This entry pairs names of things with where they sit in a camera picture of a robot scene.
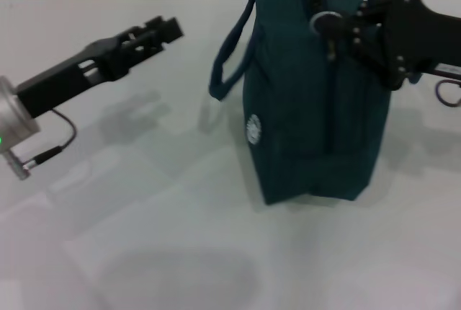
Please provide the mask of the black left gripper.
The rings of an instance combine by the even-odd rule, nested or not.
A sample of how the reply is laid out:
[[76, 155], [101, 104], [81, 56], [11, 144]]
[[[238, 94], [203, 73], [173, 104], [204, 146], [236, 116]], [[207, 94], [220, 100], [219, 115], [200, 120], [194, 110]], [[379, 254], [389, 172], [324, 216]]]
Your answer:
[[116, 81], [129, 72], [122, 61], [150, 58], [183, 37], [176, 17], [157, 16], [140, 26], [120, 33], [120, 40], [109, 37], [86, 46], [80, 53], [21, 83], [16, 93], [26, 111], [38, 117], [96, 85]]

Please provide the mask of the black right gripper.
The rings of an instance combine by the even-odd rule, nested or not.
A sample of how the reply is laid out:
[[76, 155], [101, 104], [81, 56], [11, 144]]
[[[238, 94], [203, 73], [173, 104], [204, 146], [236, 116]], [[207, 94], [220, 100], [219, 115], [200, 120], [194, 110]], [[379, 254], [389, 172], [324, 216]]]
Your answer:
[[[363, 21], [382, 22], [384, 51], [378, 28]], [[405, 79], [423, 73], [460, 79], [437, 69], [439, 64], [460, 67], [460, 18], [437, 13], [422, 0], [367, 0], [354, 16], [317, 13], [312, 31], [343, 47], [386, 89], [400, 89]]]

